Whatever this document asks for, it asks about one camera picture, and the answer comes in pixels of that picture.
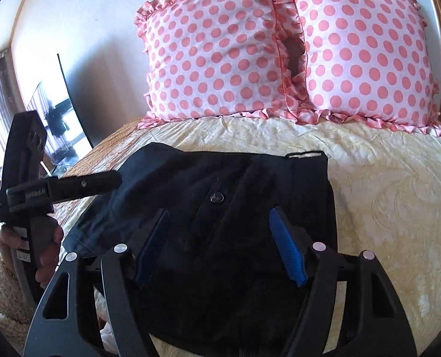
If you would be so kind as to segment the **person's left hand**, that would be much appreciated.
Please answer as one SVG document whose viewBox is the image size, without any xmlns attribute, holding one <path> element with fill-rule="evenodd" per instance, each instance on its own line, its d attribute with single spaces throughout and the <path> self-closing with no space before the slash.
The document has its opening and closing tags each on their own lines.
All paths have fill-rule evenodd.
<svg viewBox="0 0 441 357">
<path fill-rule="evenodd" d="M 36 281 L 44 289 L 52 279 L 58 265 L 59 252 L 61 249 L 64 232 L 60 226 L 54 228 L 52 242 L 42 251 L 40 255 L 40 266 L 37 269 Z M 0 255 L 4 266 L 15 275 L 15 268 L 12 261 L 12 250 L 18 249 L 22 244 L 20 236 L 8 226 L 0 226 Z"/>
</svg>

